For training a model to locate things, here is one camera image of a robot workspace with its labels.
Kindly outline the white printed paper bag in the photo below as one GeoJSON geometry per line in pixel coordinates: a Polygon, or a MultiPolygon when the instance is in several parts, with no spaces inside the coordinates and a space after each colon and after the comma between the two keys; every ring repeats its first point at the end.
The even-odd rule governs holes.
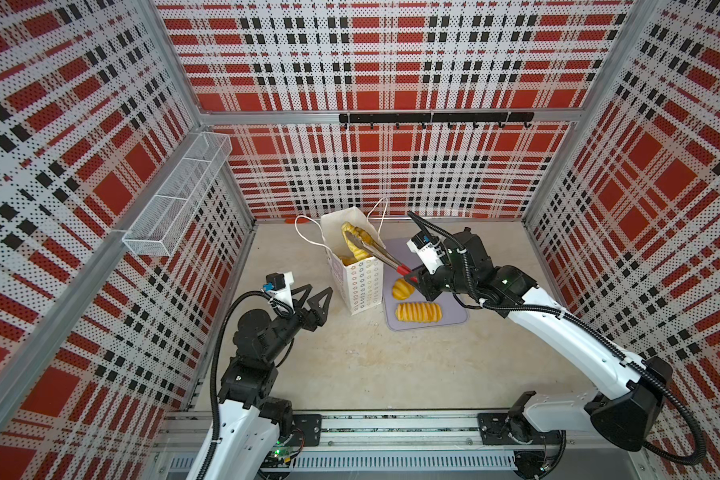
{"type": "Polygon", "coordinates": [[[319,219],[299,215],[294,220],[297,235],[325,253],[331,276],[351,315],[358,314],[382,303],[384,264],[371,257],[344,266],[339,256],[353,257],[341,232],[341,225],[349,222],[367,231],[383,245],[380,232],[389,201],[382,198],[368,212],[352,206],[322,215],[319,219]]]}

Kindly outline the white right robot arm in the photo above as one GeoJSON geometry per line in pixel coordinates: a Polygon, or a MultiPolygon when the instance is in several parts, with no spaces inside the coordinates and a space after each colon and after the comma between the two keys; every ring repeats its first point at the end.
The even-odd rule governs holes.
{"type": "Polygon", "coordinates": [[[684,466],[702,463],[707,443],[692,411],[670,388],[672,368],[658,357],[645,359],[608,339],[557,302],[530,275],[511,265],[496,266],[470,229],[450,233],[409,212],[418,227],[408,247],[420,266],[406,274],[425,299],[451,294],[467,310],[488,310],[526,329],[563,356],[591,382],[580,394],[525,392],[508,410],[505,424],[519,444],[535,435],[590,431],[630,452],[646,450],[684,466]],[[687,425],[692,449],[671,453],[648,439],[665,404],[687,425]]]}

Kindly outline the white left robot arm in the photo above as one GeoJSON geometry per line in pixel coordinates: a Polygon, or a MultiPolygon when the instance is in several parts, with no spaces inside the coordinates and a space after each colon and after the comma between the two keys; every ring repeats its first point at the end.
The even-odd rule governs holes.
{"type": "Polygon", "coordinates": [[[300,331],[325,325],[332,296],[330,287],[313,293],[307,284],[294,290],[248,291],[233,301],[212,349],[211,426],[188,473],[190,479],[255,479],[272,449],[291,437],[292,403],[271,395],[277,359],[287,356],[300,331]],[[238,307],[253,298],[265,300],[269,308],[237,317],[236,352],[220,373],[222,335],[238,307]]]}

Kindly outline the round striped bun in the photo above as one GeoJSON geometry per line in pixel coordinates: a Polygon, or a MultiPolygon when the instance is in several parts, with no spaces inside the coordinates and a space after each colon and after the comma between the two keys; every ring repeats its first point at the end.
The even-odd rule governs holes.
{"type": "Polygon", "coordinates": [[[404,301],[410,298],[416,289],[403,278],[397,279],[392,286],[391,294],[395,300],[404,301]]]}

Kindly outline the striped oval bread roll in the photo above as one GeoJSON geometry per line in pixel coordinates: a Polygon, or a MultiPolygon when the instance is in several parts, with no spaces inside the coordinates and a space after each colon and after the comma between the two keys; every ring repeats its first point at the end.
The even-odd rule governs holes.
{"type": "Polygon", "coordinates": [[[344,266],[350,266],[355,263],[358,263],[358,260],[354,257],[339,256],[339,259],[341,260],[341,262],[344,266]]]}

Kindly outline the red handled metal tongs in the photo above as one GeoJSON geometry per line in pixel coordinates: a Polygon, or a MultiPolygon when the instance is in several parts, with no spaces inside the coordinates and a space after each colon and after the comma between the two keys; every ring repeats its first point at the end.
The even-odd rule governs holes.
{"type": "Polygon", "coordinates": [[[411,274],[411,270],[404,265],[402,262],[394,259],[388,254],[384,248],[377,248],[372,243],[365,242],[362,238],[354,235],[353,233],[346,231],[344,233],[346,239],[348,239],[356,248],[367,252],[369,255],[379,259],[385,265],[395,270],[400,276],[405,277],[411,274]]]}

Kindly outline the long ridged bread loaf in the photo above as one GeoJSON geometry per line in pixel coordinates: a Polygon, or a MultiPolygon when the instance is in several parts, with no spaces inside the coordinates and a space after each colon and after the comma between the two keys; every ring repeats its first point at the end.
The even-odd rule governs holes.
{"type": "Polygon", "coordinates": [[[368,247],[374,245],[374,239],[367,231],[349,222],[344,222],[341,225],[341,232],[356,261],[362,261],[373,256],[368,247]]]}

